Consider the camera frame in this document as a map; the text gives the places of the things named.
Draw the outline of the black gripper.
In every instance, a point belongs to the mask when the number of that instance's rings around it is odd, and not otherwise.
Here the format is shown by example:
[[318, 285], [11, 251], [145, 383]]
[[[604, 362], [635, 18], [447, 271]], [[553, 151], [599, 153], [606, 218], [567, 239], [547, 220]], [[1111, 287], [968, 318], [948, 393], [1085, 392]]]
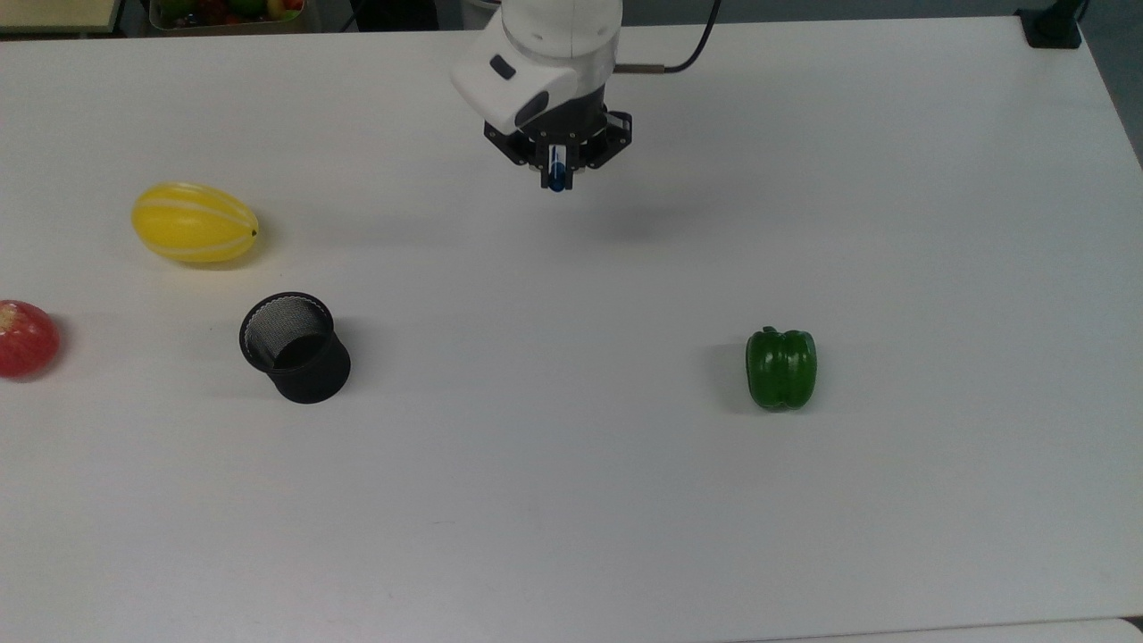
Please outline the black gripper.
[[599, 170], [629, 146], [632, 115], [605, 105], [605, 85], [562, 103], [539, 91], [510, 123], [485, 123], [483, 136], [511, 163], [538, 171], [539, 186], [551, 190], [552, 176], [572, 186], [574, 174]]

